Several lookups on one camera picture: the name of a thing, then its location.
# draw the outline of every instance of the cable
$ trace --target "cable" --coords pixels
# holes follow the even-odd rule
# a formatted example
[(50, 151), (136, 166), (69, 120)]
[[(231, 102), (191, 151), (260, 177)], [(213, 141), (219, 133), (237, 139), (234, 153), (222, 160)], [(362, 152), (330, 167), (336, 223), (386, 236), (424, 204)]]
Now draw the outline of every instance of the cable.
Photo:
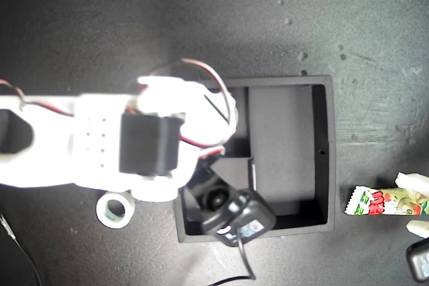
[(237, 229), (237, 241), (239, 244), (241, 259), (243, 259), (243, 263), (246, 266), (246, 269), (247, 269), (247, 272), (249, 273), (249, 276), (229, 277), (229, 278), (223, 279), (221, 281), (217, 281), (214, 284), (210, 284), (209, 286), (219, 286), (219, 285), (222, 285), (225, 283), (229, 283), (230, 281), (240, 281), (240, 280), (246, 280), (246, 279), (250, 279), (250, 280), (254, 281), (256, 279), (256, 276), (253, 273), (252, 268), (250, 267), (249, 261), (247, 260), (247, 256), (246, 256), (246, 252), (244, 250), (243, 241), (241, 240), (241, 234), (240, 234), (239, 228)]
[(33, 272), (36, 275), (36, 279), (38, 280), (38, 286), (42, 286), (42, 278), (40, 277), (40, 273), (38, 268), (36, 267), (36, 264), (34, 263), (34, 261), (30, 258), (30, 256), (23, 250), (23, 248), (21, 247), (21, 245), (18, 243), (18, 240), (14, 239), (16, 245), (18, 246), (18, 248), (20, 249), (20, 251), (22, 252), (22, 254), (24, 255), (24, 257), (27, 259), (27, 261), (30, 263), (30, 265), (32, 266)]
[(205, 159), (206, 157), (214, 154), (224, 154), (225, 153), (225, 147), (209, 147), (208, 149), (204, 149), (200, 152), (199, 159)]
[(215, 144), (199, 143), (199, 142), (196, 142), (196, 141), (194, 141), (192, 139), (189, 139), (187, 137), (181, 137), (181, 140), (184, 141), (184, 142), (186, 142), (186, 143), (188, 143), (188, 144), (194, 145), (196, 147), (201, 147), (201, 148), (216, 147), (216, 146), (219, 146), (219, 145), (224, 145), (228, 141), (228, 139), (229, 139), (228, 133), (232, 132), (231, 127), (233, 126), (232, 123), (231, 123), (231, 121), (232, 121), (231, 106), (230, 106), (229, 101), (228, 101), (228, 89), (227, 89), (225, 83), (223, 82), (223, 80), (219, 76), (219, 74), (210, 65), (208, 65), (208, 64), (206, 64), (204, 62), (201, 62), (199, 60), (193, 60), (193, 59), (190, 59), (190, 58), (181, 58), (178, 62), (183, 63), (183, 64), (194, 65), (194, 66), (198, 66), (199, 68), (202, 68), (218, 84), (218, 86), (219, 86), (219, 88), (220, 88), (220, 90), (222, 92), (223, 98), (225, 100), (226, 108), (227, 108), (227, 115), (226, 115), (226, 117), (223, 116), (223, 114), (218, 109), (217, 110), (218, 110), (218, 113), (221, 116), (223, 116), (224, 118), (226, 118), (226, 121), (228, 123), (227, 135), (225, 135), (225, 137), (222, 138), (218, 143), (215, 143)]
[(19, 244), (18, 240), (16, 239), (16, 235), (13, 233), (12, 228), (7, 223), (5, 217), (3, 217), (2, 214), (0, 214), (0, 224), (4, 227), (7, 234), (12, 238), (12, 240), (15, 242), (15, 244), (18, 246), (22, 254), (24, 255), (25, 259), (30, 263), (32, 266), (32, 269), (34, 271), (34, 275), (36, 276), (36, 279), (38, 280), (38, 286), (42, 286), (42, 278), (40, 277), (40, 273), (38, 268), (36, 267), (36, 264), (32, 260), (32, 258), (25, 252), (25, 250), (22, 248), (22, 246)]
[(63, 110), (60, 110), (57, 107), (54, 107), (54, 106), (46, 104), (46, 103), (26, 101), (23, 91), (19, 87), (12, 85), (11, 83), (9, 83), (8, 81), (6, 81), (3, 78), (0, 78), (0, 85), (6, 85), (6, 86), (10, 87), (15, 92), (15, 94), (19, 97), (19, 99), (23, 105), (36, 105), (36, 106), (40, 106), (44, 109), (47, 109), (51, 112), (54, 112), (54, 113), (57, 113), (60, 115), (64, 115), (66, 117), (73, 117), (74, 116), (71, 113), (64, 112)]

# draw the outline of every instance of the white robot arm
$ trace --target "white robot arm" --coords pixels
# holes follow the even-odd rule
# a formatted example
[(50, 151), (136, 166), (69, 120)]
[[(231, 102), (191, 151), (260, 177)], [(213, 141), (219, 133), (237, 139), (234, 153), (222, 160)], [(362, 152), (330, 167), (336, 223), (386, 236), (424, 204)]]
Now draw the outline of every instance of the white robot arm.
[[(238, 118), (235, 100), (219, 75), (205, 63), (189, 59), (182, 62), (205, 69), (221, 91), (213, 93), (202, 84), (181, 78), (143, 76), (138, 79), (138, 95), (25, 97), (20, 89), (0, 80), (17, 94), (0, 96), (3, 118), (7, 112), (21, 123), (19, 130), (29, 132), (28, 145), (21, 151), (0, 153), (0, 184), (29, 188), (75, 183), (109, 192), (130, 191), (142, 201), (173, 200), (178, 188), (192, 177), (200, 158), (225, 151), (223, 145), (235, 132)], [(123, 115), (180, 120), (174, 169), (168, 173), (120, 171)], [(13, 136), (25, 141), (25, 135), (18, 132), (17, 127), (3, 127), (3, 145)]]

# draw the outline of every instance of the black wire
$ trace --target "black wire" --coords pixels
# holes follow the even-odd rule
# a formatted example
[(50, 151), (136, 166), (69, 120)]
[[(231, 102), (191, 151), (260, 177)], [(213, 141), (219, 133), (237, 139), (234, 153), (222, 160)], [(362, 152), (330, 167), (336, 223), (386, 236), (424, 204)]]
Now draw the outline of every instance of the black wire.
[(229, 283), (230, 281), (242, 281), (244, 279), (251, 279), (250, 276), (236, 276), (236, 277), (230, 277), (230, 278), (226, 278), (223, 279), (222, 281), (218, 281), (214, 284), (211, 284), (209, 286), (219, 286), (225, 283)]
[(204, 95), (204, 98), (207, 100), (207, 102), (210, 103), (210, 105), (216, 110), (216, 112), (219, 113), (219, 115), (222, 117), (222, 119), (224, 119), (226, 122), (228, 122), (227, 117), (224, 116), (224, 114), (221, 112), (221, 110), (219, 110), (219, 108), (214, 104), (214, 102), (212, 102), (212, 100), (209, 99), (207, 95)]
[(236, 276), (236, 277), (229, 277), (226, 279), (223, 279), (221, 281), (217, 281), (214, 284), (210, 284), (209, 286), (219, 286), (225, 283), (229, 283), (230, 281), (241, 281), (241, 280), (246, 280), (246, 279), (250, 279), (252, 281), (254, 281), (256, 279), (255, 274), (252, 271), (252, 268), (250, 267), (249, 261), (247, 260), (247, 256), (246, 256), (246, 252), (244, 250), (244, 245), (243, 245), (243, 241), (241, 240), (241, 234), (240, 234), (240, 229), (237, 229), (237, 241), (239, 243), (239, 250), (240, 250), (240, 255), (241, 255), (241, 259), (243, 259), (243, 263), (246, 266), (247, 272), (249, 273), (249, 276)]
[(36, 275), (36, 278), (38, 280), (38, 286), (42, 286), (42, 278), (40, 277), (40, 273), (38, 268), (36, 267), (36, 264), (34, 263), (34, 261), (31, 259), (31, 257), (25, 252), (25, 250), (23, 250), (23, 248), (21, 247), (21, 245), (19, 244), (18, 240), (13, 239), (13, 241), (15, 241), (15, 244), (18, 246), (18, 248), (20, 249), (20, 251), (22, 252), (22, 254), (24, 255), (25, 259), (27, 259), (27, 261), (30, 263), (30, 265), (32, 266), (32, 269), (34, 271), (34, 274)]

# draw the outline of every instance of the camera lens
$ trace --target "camera lens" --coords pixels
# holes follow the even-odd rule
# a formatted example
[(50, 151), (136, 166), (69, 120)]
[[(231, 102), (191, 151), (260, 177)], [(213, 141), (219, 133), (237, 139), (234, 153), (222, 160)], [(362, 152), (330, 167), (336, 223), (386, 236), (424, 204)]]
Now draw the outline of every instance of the camera lens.
[(217, 188), (211, 190), (207, 195), (206, 205), (209, 210), (216, 211), (221, 208), (229, 198), (226, 189)]

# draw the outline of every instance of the colorful wrapper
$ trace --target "colorful wrapper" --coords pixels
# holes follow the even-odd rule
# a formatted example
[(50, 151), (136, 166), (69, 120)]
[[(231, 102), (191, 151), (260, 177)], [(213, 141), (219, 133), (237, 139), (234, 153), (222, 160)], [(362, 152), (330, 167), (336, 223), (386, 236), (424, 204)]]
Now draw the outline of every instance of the colorful wrapper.
[(371, 189), (357, 186), (346, 207), (346, 214), (429, 214), (429, 198), (422, 194), (401, 188)]

